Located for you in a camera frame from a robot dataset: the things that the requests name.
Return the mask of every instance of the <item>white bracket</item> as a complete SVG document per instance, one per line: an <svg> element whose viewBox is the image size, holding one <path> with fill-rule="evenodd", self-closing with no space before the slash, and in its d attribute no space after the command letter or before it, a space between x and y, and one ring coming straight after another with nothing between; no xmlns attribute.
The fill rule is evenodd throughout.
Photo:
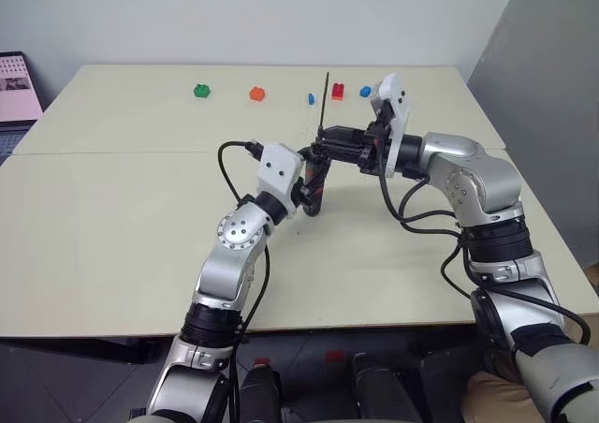
<svg viewBox="0 0 599 423"><path fill-rule="evenodd" d="M296 205L291 199L293 185L298 181L303 158L284 144L267 144L262 151L258 169L258 193L268 192L285 206L287 218L293 217Z"/></svg>
<svg viewBox="0 0 599 423"><path fill-rule="evenodd" d="M397 72L387 75L383 81L374 87L374 90L376 94L371 99L374 112L380 110L383 102L388 100L394 114L390 122L391 148L389 149L387 165L385 166L385 176L391 178L395 173L395 165L400 155L403 133L405 132L405 125L410 114L410 102L403 87L402 79Z"/></svg>

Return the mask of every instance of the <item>white table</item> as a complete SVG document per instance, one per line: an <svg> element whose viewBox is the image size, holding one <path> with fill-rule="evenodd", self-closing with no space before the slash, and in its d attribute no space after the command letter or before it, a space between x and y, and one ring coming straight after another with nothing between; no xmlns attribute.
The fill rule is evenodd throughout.
<svg viewBox="0 0 599 423"><path fill-rule="evenodd" d="M299 149L314 140L327 70L346 99L328 100L326 125L365 128L374 114L358 96L362 82L400 71L413 101L409 132L504 148L454 67L84 66L15 153L214 152L231 139ZM194 97L197 83L211 87L207 99ZM266 89L263 102L249 99L253 86Z"/></svg>
<svg viewBox="0 0 599 423"><path fill-rule="evenodd" d="M247 159L232 153L228 165L240 190L253 191L256 165ZM392 195L399 197L409 184L394 180ZM599 300L526 185L522 198L562 304L583 314L599 311ZM0 334L178 331L215 226L233 205L211 153L9 158L0 168ZM445 206L443 196L427 188L409 211ZM271 238L271 282L252 329L471 321L469 301L438 273L452 244L448 237L402 230L389 217L376 179L336 164L321 214L310 218L300 211ZM256 284L262 272L259 262ZM449 275L471 288L458 262Z"/></svg>
<svg viewBox="0 0 599 423"><path fill-rule="evenodd" d="M344 81L346 99L328 102L325 125L360 126L357 120L364 120L365 127L372 112L356 97L362 74L374 82L394 69L331 69L331 84ZM506 157L455 69L401 71L414 102L411 134L464 134ZM85 67L18 155L0 167L0 335L177 332L215 226L234 206L215 148L222 140L251 138L305 145L314 137L325 72ZM193 97L197 82L210 84L208 100ZM264 102L247 99L253 85L267 88ZM318 97L316 107L306 104L307 92ZM426 109L427 96L442 106ZM240 191L255 191L256 162L231 150L226 164ZM391 182L396 200L410 184ZM562 304L582 314L599 312L599 300L526 184L522 199L534 246L545 256ZM446 208L445 198L427 188L408 211L440 207ZM431 225L450 227L441 218ZM321 214L309 218L299 211L271 239L271 282L252 329L472 321L469 302L438 273L452 244L448 237L403 231L388 215L375 178L335 164ZM448 272L471 287L458 262ZM260 261L257 284L262 275Z"/></svg>

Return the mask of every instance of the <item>floor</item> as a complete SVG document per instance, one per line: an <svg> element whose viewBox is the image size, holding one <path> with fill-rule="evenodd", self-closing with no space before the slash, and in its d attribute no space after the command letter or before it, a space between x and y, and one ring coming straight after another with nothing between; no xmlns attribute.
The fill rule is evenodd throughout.
<svg viewBox="0 0 599 423"><path fill-rule="evenodd" d="M427 334L438 341L435 330ZM422 346L416 340L421 339L401 329L256 335L240 349L239 375L242 380L257 359L269 362L281 374L285 404L302 420L355 418L348 368L351 356L369 352L408 379L416 378L410 384L418 384L418 369L424 363ZM449 361L446 350L442 353L443 365L455 370L460 363ZM439 355L425 357L434 364L439 362L435 356ZM0 344L1 420L125 422L131 409L145 407L162 359L127 365ZM464 382L468 374L461 373L460 380Z"/></svg>

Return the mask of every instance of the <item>black cable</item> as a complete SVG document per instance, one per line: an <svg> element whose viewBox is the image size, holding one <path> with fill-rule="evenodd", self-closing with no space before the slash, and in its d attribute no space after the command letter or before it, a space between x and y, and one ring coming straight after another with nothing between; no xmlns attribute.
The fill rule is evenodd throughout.
<svg viewBox="0 0 599 423"><path fill-rule="evenodd" d="M560 306L558 304L551 303L551 302L545 301L543 299L531 297L529 295L520 294L520 293L514 292L512 290L505 290L505 289L502 289L501 287L496 287L492 284L484 284L481 280L476 278L476 276L473 274L472 270L470 269L470 257L469 257L469 253L468 253L468 248L463 246L462 252L463 252L462 260L463 260L463 264L464 264L464 270L466 270L466 275L468 275L468 278L470 278L470 281L472 281L474 284L476 284L479 287L482 287L485 290L493 292L495 294L504 295L511 299L520 299L522 301L526 301L527 303L531 303L531 304L535 304L537 306L541 306L543 308L547 308L553 312L559 313L561 315L568 317L571 320L574 320L577 323L577 325L579 325L580 328L582 329L582 336L580 337L579 343L581 343L583 345L589 344L589 341L591 340L591 329L589 328L589 324L582 317L580 317L579 315L573 313L572 311L570 311L568 309L563 308L562 306Z"/></svg>
<svg viewBox="0 0 599 423"><path fill-rule="evenodd" d="M218 155L217 155L218 156L218 167L221 169L221 173L223 174L223 177L225 178L226 184L228 185L228 188L233 193L233 196L235 196L235 199L237 200L238 203L241 201L241 197L237 193L235 186L233 185L231 180L228 178L228 174L226 173L225 164L223 163L223 151L227 147L245 147L246 145L247 145L247 142L242 142L240 140L230 140L229 142L225 142L218 148Z"/></svg>
<svg viewBox="0 0 599 423"><path fill-rule="evenodd" d="M264 281L262 282L262 287L260 288L260 292L256 298L256 301L254 302L254 306L252 306L252 309L250 310L250 313L247 314L247 318L245 319L245 321L243 322L240 332L239 332L239 336L238 336L238 340L235 343L235 345L233 345L233 353L231 354L231 362L235 361L237 362L236 356L237 356L237 349L241 343L241 340L243 339L243 335L245 334L245 330L247 330L247 327L250 325L250 322L252 321L252 317L254 317L254 314L256 313L256 310L258 309L258 306L260 304L260 301L262 301L262 298L264 297L264 294L266 293L266 289L269 285L269 279L270 279L270 253L269 253L269 247L265 246L264 247L264 260L265 260L265 264L266 264L266 268L265 268L265 272L264 272ZM235 419L232 421L235 422L239 422L240 421L240 388L239 388L239 383L238 383L238 378L237 378L237 363L235 364L235 384L234 384L234 394L235 394Z"/></svg>
<svg viewBox="0 0 599 423"><path fill-rule="evenodd" d="M455 214L450 213L450 211L428 211L428 212L423 212L421 214L418 214L418 215L415 215L412 217L403 217L403 212L405 211L405 207L408 204L408 201L410 200L410 198L412 198L412 196L419 189L421 189L426 184L428 184L429 179L430 179L429 175L425 175L422 180L420 180L415 186L410 188L410 190L408 192L406 192L405 195L403 196L402 201L400 202L400 207L398 208L398 211L397 211L397 214L400 217L400 225L412 233L445 234L447 236L453 236L454 238L459 239L461 237L460 233L458 233L457 231L452 231L451 229L424 229L424 228L415 228L413 226L407 225L408 222L414 222L415 220L419 220L418 217L424 218L424 217L428 217L429 215L450 215L452 217L456 216Z"/></svg>
<svg viewBox="0 0 599 423"><path fill-rule="evenodd" d="M446 267L449 265L451 261L453 261L456 258L456 256L460 254L460 250L461 244L458 241L458 243L456 243L456 248L453 249L453 252L451 252L451 254L446 258L446 260L443 261L443 264L441 264L441 276L443 276L443 279L446 280L450 286L456 289L465 298L470 299L470 294L464 292L463 289L461 289L457 284L451 281L451 279L446 274Z"/></svg>
<svg viewBox="0 0 599 423"><path fill-rule="evenodd" d="M407 225L410 222L415 222L417 220L424 219L426 217L431 217L433 215L446 215L446 216L454 217L454 218L456 216L456 214L454 212L445 211L445 210L426 211L426 212L422 212L421 214L412 215L410 217L405 217L403 215L405 206L407 205L407 202L410 199L410 197L412 197L412 195L418 189L420 189L422 186L424 186L425 184L427 184L429 182L430 177L428 175L425 175L423 180L421 180L418 184L416 184L414 187L412 187L405 194L405 196L403 196L399 209L397 211L395 211L395 207L393 206L393 203L391 202L391 197L389 196L389 191L387 188L387 178L385 177L385 168L384 168L384 160L383 160L383 153L385 152L385 135L384 135L384 130L382 128L379 129L376 142L377 142L376 158L377 158L377 162L378 162L378 180L379 180L379 183L381 186L381 192L383 193L383 200L385 201L385 204L387 205L387 209L389 210L391 215L397 221L400 222L400 225L403 228L405 228L408 231L411 231L413 233L417 233L417 234L446 234L448 236L453 236L454 238L459 239L460 233L457 233L456 231L451 231L449 229L423 229L423 228L415 228L413 226Z"/></svg>
<svg viewBox="0 0 599 423"><path fill-rule="evenodd" d="M402 198L400 207L398 208L397 211L395 211L395 207L393 206L393 203L391 202L391 197L389 196L389 191L387 188L387 178L385 177L385 172L383 169L383 153L385 152L385 135L383 133L384 133L383 130L380 129L379 133L378 133L378 137L377 137L378 146L377 146L377 150L376 150L376 157L377 157L377 162L378 162L378 179L379 179L379 183L381 185L381 192L383 193L383 199L385 201L385 204L387 205L387 209L389 210L391 215L400 222L400 225L403 228L405 228L406 230L408 230L412 233L445 234L447 236L453 236L454 238L458 239L456 248L453 250L453 252L451 252L451 254L447 257L447 259L445 261L443 261L443 263L441 264L440 271L441 271L441 276L443 277L443 279L446 280L446 282L451 287L453 287L455 290L457 290L465 298L470 299L470 295L468 295L457 284L455 284L453 281L451 281L451 279L449 279L449 277L446 274L446 267L460 253L460 233L458 233L456 231L451 231L448 229L423 229L423 228L416 228L416 227L408 225L408 223L415 222L420 219L424 219L426 217L431 217L433 215L445 215L445 216L455 218L456 214L452 211L434 210L434 211L422 212L420 214L412 215L410 217L405 217L403 215L403 212L405 211L405 207L408 204L408 201L410 200L410 198L420 188L422 188L425 184L427 184L429 182L430 177L428 175L425 175L424 178L420 182L418 182L415 186L413 186L412 188L410 188L410 190L408 190L408 192Z"/></svg>
<svg viewBox="0 0 599 423"><path fill-rule="evenodd" d="M221 169L221 173L223 174L223 178L225 178L226 184L228 188L231 190L231 193L239 203L241 201L240 195L237 193L233 182L229 179L228 174L226 173L225 164L223 162L223 151L227 147L244 147L247 149L248 142L242 142L238 140L231 140L229 142L225 142L218 148L218 167ZM260 288L260 292L250 310L250 313L247 314L247 318L242 322L239 332L236 337L236 341L233 343L233 351L231 352L231 356L229 358L228 365L228 375L229 380L231 382L231 389L228 394L228 415L229 421L231 423L238 423L240 421L240 385L239 385L239 377L237 375L237 351L242 342L243 336L245 334L245 330L247 330L256 310L266 293L267 286L269 285L270 279L270 253L269 247L267 245L264 246L264 259L265 259L265 272L264 272L264 281L262 283L262 287Z"/></svg>

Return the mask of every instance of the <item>white wall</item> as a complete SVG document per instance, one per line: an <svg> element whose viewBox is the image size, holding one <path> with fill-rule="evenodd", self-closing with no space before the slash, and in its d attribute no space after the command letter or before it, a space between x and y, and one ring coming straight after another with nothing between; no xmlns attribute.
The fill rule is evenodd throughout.
<svg viewBox="0 0 599 423"><path fill-rule="evenodd" d="M599 261L598 20L599 0L510 0L468 83L583 267Z"/></svg>
<svg viewBox="0 0 599 423"><path fill-rule="evenodd" d="M0 51L54 98L88 63L454 65L507 0L0 0Z"/></svg>

